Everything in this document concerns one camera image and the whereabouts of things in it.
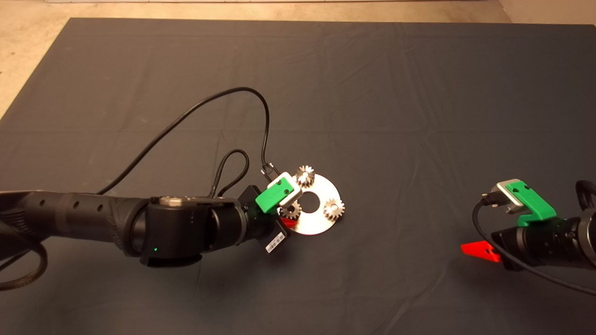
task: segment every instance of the dark gray cloth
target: dark gray cloth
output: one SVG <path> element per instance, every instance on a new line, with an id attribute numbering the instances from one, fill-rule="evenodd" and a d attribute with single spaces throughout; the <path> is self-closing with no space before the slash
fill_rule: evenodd
<path id="1" fill-rule="evenodd" d="M 50 238 L 49 268 L 0 294 L 3 334 L 589 334 L 593 298 L 470 258 L 470 211 L 520 178 L 562 217 L 596 180 L 596 29 L 521 24 L 72 19 L 0 123 L 0 190 L 94 192 L 199 99 L 271 105 L 268 160 L 309 164 L 346 214 L 322 235 L 148 269 Z M 215 101 L 111 194 L 204 195 L 236 147 L 259 173 L 263 111 Z M 242 168 L 233 157 L 222 182 Z M 484 210 L 489 231 L 516 218 Z M 0 279 L 35 265 L 29 255 Z M 596 286 L 596 272 L 546 269 Z"/>

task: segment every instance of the red triangular piece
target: red triangular piece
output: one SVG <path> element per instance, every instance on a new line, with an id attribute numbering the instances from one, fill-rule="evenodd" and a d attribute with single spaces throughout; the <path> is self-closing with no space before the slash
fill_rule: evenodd
<path id="1" fill-rule="evenodd" d="M 292 228 L 298 223 L 294 220 L 286 219 L 286 218 L 281 218 L 281 220 L 283 221 L 284 225 L 288 228 Z"/>
<path id="2" fill-rule="evenodd" d="M 482 258 L 491 262 L 500 262 L 501 256 L 487 241 L 478 241 L 461 245 L 461 251 L 466 255 Z"/>

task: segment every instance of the center hole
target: center hole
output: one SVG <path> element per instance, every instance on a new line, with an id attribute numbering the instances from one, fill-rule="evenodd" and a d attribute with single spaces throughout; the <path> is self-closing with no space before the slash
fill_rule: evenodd
<path id="1" fill-rule="evenodd" d="M 300 204 L 300 207 L 302 207 L 302 212 L 305 213 L 314 213 L 321 205 L 319 197 L 313 192 L 304 192 L 301 198 L 298 199 L 298 203 Z"/>

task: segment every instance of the cable connector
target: cable connector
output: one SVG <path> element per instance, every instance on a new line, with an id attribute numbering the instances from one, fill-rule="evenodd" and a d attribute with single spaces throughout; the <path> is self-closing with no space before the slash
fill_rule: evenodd
<path id="1" fill-rule="evenodd" d="M 267 178 L 267 180 L 269 182 L 271 182 L 275 178 L 277 178 L 281 173 L 279 172 L 277 167 L 275 167 L 275 165 L 273 165 L 273 163 L 267 163 L 267 164 L 263 164 L 263 166 L 261 168 L 261 174 L 263 176 L 265 176 L 265 178 Z"/>
<path id="2" fill-rule="evenodd" d="M 501 191 L 484 193 L 481 201 L 485 206 L 492 206 L 493 208 L 511 203 L 511 200 Z"/>

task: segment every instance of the black cable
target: black cable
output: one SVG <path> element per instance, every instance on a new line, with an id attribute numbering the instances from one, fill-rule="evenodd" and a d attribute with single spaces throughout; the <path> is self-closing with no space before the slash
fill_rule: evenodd
<path id="1" fill-rule="evenodd" d="M 116 185 L 118 185 L 118 183 L 120 183 L 132 171 L 132 169 L 135 168 L 135 166 L 143 159 L 143 157 L 145 157 L 145 155 L 164 136 L 166 136 L 170 131 L 172 131 L 172 129 L 174 129 L 176 126 L 178 126 L 182 121 L 184 121 L 184 119 L 186 119 L 194 111 L 196 111 L 201 106 L 203 106 L 215 99 L 218 99 L 218 98 L 224 97 L 228 94 L 232 94 L 232 93 L 236 93 L 236 92 L 252 93 L 252 94 L 256 95 L 261 100 L 261 103 L 263 103 L 263 107 L 265 108 L 265 134 L 263 136 L 263 146 L 261 147 L 261 162 L 263 163 L 263 165 L 266 165 L 267 161 L 265 160 L 265 150 L 267 149 L 267 139 L 269 137 L 269 106 L 267 105 L 267 101 L 265 100 L 265 97 L 263 97 L 263 95 L 261 93 L 259 93 L 257 90 L 250 88 L 250 87 L 236 87 L 236 88 L 227 89 L 225 91 L 222 91 L 220 93 L 216 93 L 210 97 L 207 97 L 207 98 L 199 101 L 197 104 L 195 104 L 191 108 L 189 108 L 186 112 L 184 112 L 182 115 L 180 115 L 174 122 L 172 122 L 164 130 L 162 130 L 154 139 L 152 139 L 151 142 L 149 142 L 149 144 L 147 144 L 147 146 L 145 146 L 145 148 L 143 148 L 143 150 L 141 150 L 141 152 L 135 157 L 135 159 L 133 159 L 133 161 L 130 164 L 128 164 L 128 166 L 124 169 L 124 171 L 122 171 L 107 186 L 105 186 L 99 192 L 97 192 L 97 194 L 105 194 L 107 191 L 110 191 L 112 188 L 114 188 Z"/>
<path id="2" fill-rule="evenodd" d="M 482 228 L 480 227 L 480 223 L 478 222 L 478 212 L 480 211 L 480 208 L 482 208 L 483 206 L 486 206 L 488 204 L 489 203 L 487 201 L 485 201 L 484 199 L 482 199 L 481 201 L 478 201 L 478 203 L 474 206 L 474 209 L 472 210 L 472 223 L 474 223 L 474 228 L 476 229 L 478 234 L 480 234 L 480 236 L 482 236 L 482 238 L 484 240 L 486 240 L 488 242 L 488 244 L 491 245 L 491 247 L 493 247 L 496 251 L 498 251 L 502 257 L 507 258 L 508 260 L 512 261 L 516 265 L 527 270 L 531 274 L 539 276 L 542 279 L 548 280 L 551 283 L 561 285 L 563 287 L 567 287 L 568 289 L 571 289 L 574 291 L 586 293 L 591 296 L 596 296 L 596 290 L 589 289 L 589 288 L 581 286 L 581 285 L 573 284 L 568 281 L 564 281 L 562 279 L 553 277 L 545 272 L 537 270 L 537 269 L 531 267 L 530 265 L 526 264 L 522 260 L 518 259 L 517 257 L 513 256 L 512 254 L 507 252 L 504 248 L 502 248 L 498 244 L 492 242 L 491 239 L 489 239 L 488 235 L 486 235 L 486 233 L 482 230 Z"/>
<path id="3" fill-rule="evenodd" d="M 223 196 L 226 191 L 228 191 L 232 186 L 236 185 L 236 183 L 238 183 L 242 178 L 244 178 L 244 176 L 246 175 L 246 172 L 248 172 L 249 166 L 250 166 L 250 160 L 249 160 L 249 155 L 244 150 L 234 149 L 234 150 L 226 153 L 226 155 L 223 156 L 221 162 L 219 162 L 217 172 L 215 173 L 215 179 L 213 180 L 213 185 L 211 186 L 211 191 L 209 192 L 209 195 L 208 195 L 209 198 L 213 198 L 215 196 L 215 191 L 218 188 L 219 180 L 221 179 L 222 172 L 224 171 L 225 162 L 228 160 L 228 158 L 231 155 L 233 155 L 235 153 L 240 153 L 244 156 L 244 159 L 246 161 L 244 164 L 244 169 L 242 170 L 242 172 L 240 172 L 240 174 L 232 182 L 230 182 L 228 185 L 224 186 L 220 190 L 220 192 L 218 193 L 218 197 Z"/>
<path id="4" fill-rule="evenodd" d="M 46 252 L 44 246 L 41 245 L 40 242 L 32 240 L 28 236 L 15 231 L 13 228 L 11 228 L 9 225 L 5 224 L 2 221 L 0 221 L 0 233 L 11 235 L 16 240 L 18 240 L 18 241 L 22 242 L 24 245 L 26 245 L 30 251 L 33 251 L 39 255 L 39 265 L 35 270 L 22 276 L 21 278 L 1 282 L 0 283 L 0 291 L 12 290 L 12 289 L 17 289 L 19 287 L 23 287 L 25 285 L 31 284 L 32 282 L 37 280 L 39 277 L 41 277 L 41 275 L 44 274 L 46 268 L 48 267 L 48 253 Z M 4 264 L 2 264 L 0 266 L 0 269 L 5 269 L 9 265 L 14 263 L 18 259 L 20 259 L 21 257 L 23 257 L 26 253 L 27 252 L 23 252 L 17 256 L 12 257 L 8 261 L 6 261 Z"/>

